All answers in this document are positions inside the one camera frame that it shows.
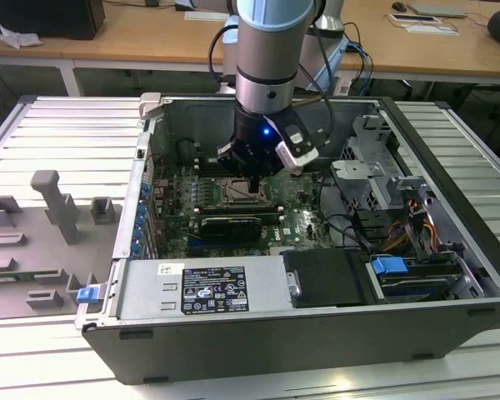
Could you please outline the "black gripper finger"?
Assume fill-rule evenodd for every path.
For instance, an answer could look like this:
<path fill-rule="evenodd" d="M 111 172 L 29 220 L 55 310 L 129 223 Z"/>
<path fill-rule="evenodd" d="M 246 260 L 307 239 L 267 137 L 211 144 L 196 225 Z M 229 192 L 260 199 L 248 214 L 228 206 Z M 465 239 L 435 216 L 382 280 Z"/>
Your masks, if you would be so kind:
<path fill-rule="evenodd" d="M 253 150 L 247 143 L 232 141 L 217 149 L 217 161 L 232 175 L 246 178 L 248 191 L 258 192 L 258 170 Z"/>
<path fill-rule="evenodd" d="M 284 165 L 274 147 L 259 147 L 256 155 L 256 189 L 264 178 L 276 175 Z"/>

